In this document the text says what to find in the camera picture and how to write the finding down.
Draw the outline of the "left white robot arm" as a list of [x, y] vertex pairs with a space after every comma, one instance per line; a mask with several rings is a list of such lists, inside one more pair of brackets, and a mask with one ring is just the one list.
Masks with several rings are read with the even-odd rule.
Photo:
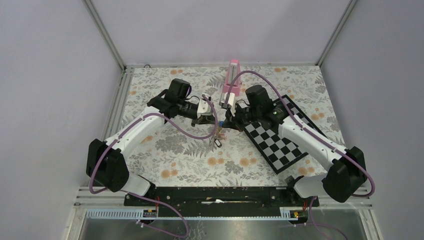
[[218, 127], [212, 98], [204, 94], [199, 97], [198, 103], [190, 102], [191, 90], [192, 86], [187, 81], [173, 79], [169, 87], [151, 98], [142, 113], [122, 130], [105, 140], [94, 139], [89, 144], [86, 174], [90, 178], [88, 187], [91, 194], [106, 190], [114, 193], [122, 191], [135, 194], [136, 199], [144, 206], [154, 202], [152, 183], [140, 175], [130, 173], [126, 160], [141, 141], [166, 124], [196, 140], [209, 139], [215, 134], [211, 131], [206, 136], [195, 136], [172, 121], [176, 116], [191, 120], [211, 117], [214, 128]]

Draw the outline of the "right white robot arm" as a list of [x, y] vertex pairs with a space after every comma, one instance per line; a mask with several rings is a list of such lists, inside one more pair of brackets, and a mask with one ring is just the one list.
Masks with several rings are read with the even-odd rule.
[[279, 138], [287, 139], [306, 151], [327, 171], [326, 174], [296, 178], [293, 188], [286, 193], [291, 205], [299, 206], [308, 197], [322, 195], [328, 195], [339, 203], [357, 196], [356, 190], [368, 180], [365, 157], [360, 148], [346, 148], [332, 142], [294, 115], [285, 102], [271, 100], [261, 85], [254, 85], [245, 93], [247, 107], [236, 103], [235, 93], [221, 94], [220, 105], [227, 110], [226, 123], [231, 124], [233, 129], [260, 123], [266, 131], [277, 130]]

